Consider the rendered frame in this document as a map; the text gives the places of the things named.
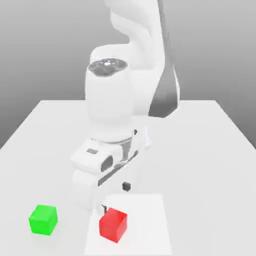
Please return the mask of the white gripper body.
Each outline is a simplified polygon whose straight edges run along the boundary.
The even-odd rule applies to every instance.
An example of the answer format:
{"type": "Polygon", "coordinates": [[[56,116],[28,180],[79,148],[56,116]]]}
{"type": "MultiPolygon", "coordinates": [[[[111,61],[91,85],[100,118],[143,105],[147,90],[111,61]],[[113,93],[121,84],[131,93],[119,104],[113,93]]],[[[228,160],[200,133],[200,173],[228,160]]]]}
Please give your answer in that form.
{"type": "Polygon", "coordinates": [[[131,190],[133,190],[142,170],[142,165],[143,153],[136,151],[126,163],[112,167],[103,176],[76,169],[72,179],[74,201],[82,209],[88,211],[96,209],[96,203],[100,198],[105,200],[107,196],[112,194],[126,192],[122,190],[121,185],[121,180],[124,177],[131,179],[131,190]]]}

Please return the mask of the small red cube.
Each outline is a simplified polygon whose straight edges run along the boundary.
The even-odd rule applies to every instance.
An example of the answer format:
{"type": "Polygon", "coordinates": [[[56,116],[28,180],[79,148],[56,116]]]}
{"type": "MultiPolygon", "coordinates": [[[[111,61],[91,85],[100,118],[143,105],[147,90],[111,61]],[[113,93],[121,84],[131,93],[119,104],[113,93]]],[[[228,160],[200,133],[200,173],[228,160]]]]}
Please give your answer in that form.
{"type": "Polygon", "coordinates": [[[100,236],[118,243],[128,227],[128,215],[114,208],[109,208],[99,220],[100,236]]]}

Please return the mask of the small green cube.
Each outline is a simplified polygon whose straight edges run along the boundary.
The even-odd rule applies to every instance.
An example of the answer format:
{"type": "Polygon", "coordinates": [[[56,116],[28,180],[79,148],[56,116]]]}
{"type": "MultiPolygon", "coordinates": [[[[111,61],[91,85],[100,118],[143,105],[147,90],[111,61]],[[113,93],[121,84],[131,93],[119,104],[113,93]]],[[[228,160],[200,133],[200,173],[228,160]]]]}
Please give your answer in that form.
{"type": "Polygon", "coordinates": [[[32,233],[50,236],[58,223],[57,208],[38,204],[28,221],[32,233]]]}

